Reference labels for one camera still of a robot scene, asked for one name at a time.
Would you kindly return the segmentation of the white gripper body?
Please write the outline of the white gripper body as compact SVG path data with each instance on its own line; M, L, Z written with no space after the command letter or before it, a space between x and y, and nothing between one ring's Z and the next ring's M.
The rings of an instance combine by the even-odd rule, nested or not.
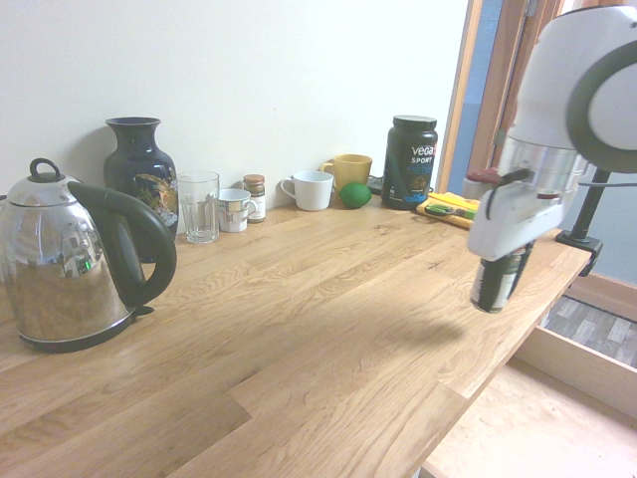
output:
M565 194L540 199L521 182L488 191L470 227L468 249L496 261L558 226L565 213Z

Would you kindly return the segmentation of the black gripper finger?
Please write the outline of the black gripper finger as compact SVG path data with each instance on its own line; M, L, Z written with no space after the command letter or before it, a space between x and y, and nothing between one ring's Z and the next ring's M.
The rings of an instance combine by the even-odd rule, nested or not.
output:
M518 285L518 282L523 274L523 271L531 255L531 251L534 246L534 243L535 241L532 240L529 243L527 243L525 246L522 246L516 249L515 251L513 251L512 254L510 255L511 264L514 266L514 279L510 287L510 290L508 292L507 299L511 297L511 295L513 294L514 290L516 289Z

